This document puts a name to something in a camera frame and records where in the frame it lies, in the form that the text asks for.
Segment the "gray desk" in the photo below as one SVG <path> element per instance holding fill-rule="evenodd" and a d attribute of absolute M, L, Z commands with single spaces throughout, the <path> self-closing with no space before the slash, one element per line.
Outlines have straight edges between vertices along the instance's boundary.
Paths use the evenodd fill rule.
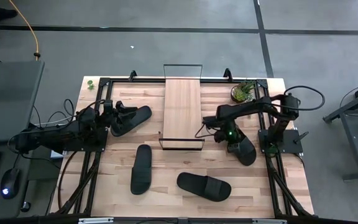
<path fill-rule="evenodd" d="M 43 62 L 0 63 L 0 183 L 17 156 L 6 141 L 28 127 L 43 69 Z M 0 193 L 0 219 L 18 216 L 24 201 L 30 160 L 19 158 L 16 167 L 21 170 L 19 193 L 9 200 Z"/>

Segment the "orange cable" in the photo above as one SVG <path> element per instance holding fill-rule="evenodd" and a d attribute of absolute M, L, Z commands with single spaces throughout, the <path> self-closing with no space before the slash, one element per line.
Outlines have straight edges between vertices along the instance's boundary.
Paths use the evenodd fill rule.
<path fill-rule="evenodd" d="M 20 10 L 15 6 L 15 4 L 12 2 L 12 0 L 9 0 L 9 2 L 12 4 L 12 6 L 16 9 L 16 11 L 19 13 L 19 15 L 23 18 L 24 22 L 27 24 L 27 26 L 29 27 L 32 35 L 34 36 L 34 40 L 35 40 L 35 53 L 37 55 L 39 55 L 39 51 L 38 51 L 38 39 L 37 36 L 35 35 L 34 31 L 32 30 L 29 22 L 27 22 L 27 19 L 25 19 L 25 17 L 23 16 L 23 14 L 20 12 Z"/>

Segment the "black slide sandal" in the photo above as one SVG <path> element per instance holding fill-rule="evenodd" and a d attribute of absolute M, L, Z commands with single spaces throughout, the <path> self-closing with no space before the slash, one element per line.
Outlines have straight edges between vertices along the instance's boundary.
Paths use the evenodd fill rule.
<path fill-rule="evenodd" d="M 177 185 L 183 190 L 213 202 L 221 202 L 227 199 L 231 193 L 231 186 L 225 181 L 187 172 L 179 174 Z"/>
<path fill-rule="evenodd" d="M 152 182 L 152 148 L 140 145 L 136 150 L 135 163 L 131 174 L 131 192 L 140 195 L 146 192 Z"/>

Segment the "wooden board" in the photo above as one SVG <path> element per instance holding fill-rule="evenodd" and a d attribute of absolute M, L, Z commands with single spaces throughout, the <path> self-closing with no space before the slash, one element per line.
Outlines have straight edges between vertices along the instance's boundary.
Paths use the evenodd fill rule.
<path fill-rule="evenodd" d="M 84 77 L 76 110 L 92 103 L 97 90 L 88 90 L 86 82 L 98 86 L 100 77 Z M 284 81 L 267 79 L 271 95 L 283 93 Z M 201 84 L 201 115 L 211 116 L 216 107 L 232 103 L 229 98 L 231 84 Z M 158 132 L 163 130 L 164 83 L 115 83 L 114 101 L 122 100 L 126 106 L 149 105 L 153 116 L 131 132 L 114 138 L 108 137 L 106 151 L 101 158 L 94 195 L 92 216 L 109 217 L 200 217 L 200 218 L 271 218 L 272 200 L 264 156 L 257 139 L 258 116 L 244 116 L 236 123 L 257 149 L 257 158 L 251 166 L 243 166 L 235 156 L 226 152 L 226 143 L 206 138 L 204 149 L 196 151 L 163 151 L 158 143 Z M 152 184 L 142 195 L 130 191 L 131 167 L 140 144 L 152 147 Z M 83 153 L 77 153 L 68 165 L 62 184 L 62 201 L 71 196 L 81 173 Z M 311 213 L 313 207 L 305 171 L 299 159 L 283 154 L 283 165 L 289 189 L 302 206 Z M 210 175 L 225 180 L 232 186 L 231 196 L 223 202 L 211 202 L 186 192 L 176 185 L 181 172 Z M 284 211 L 282 193 L 278 190 L 280 207 Z M 57 194 L 51 212 L 57 210 Z"/>
<path fill-rule="evenodd" d="M 165 82 L 163 138 L 164 148 L 201 148 L 194 139 L 201 127 L 201 93 L 199 80 L 169 79 Z"/>

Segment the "potted plant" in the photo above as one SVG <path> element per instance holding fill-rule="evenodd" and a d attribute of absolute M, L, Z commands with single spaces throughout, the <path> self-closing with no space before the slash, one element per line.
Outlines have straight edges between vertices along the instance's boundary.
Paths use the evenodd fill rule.
<path fill-rule="evenodd" d="M 255 81 L 242 82 L 231 89 L 231 100 L 236 103 L 250 101 L 254 98 Z"/>

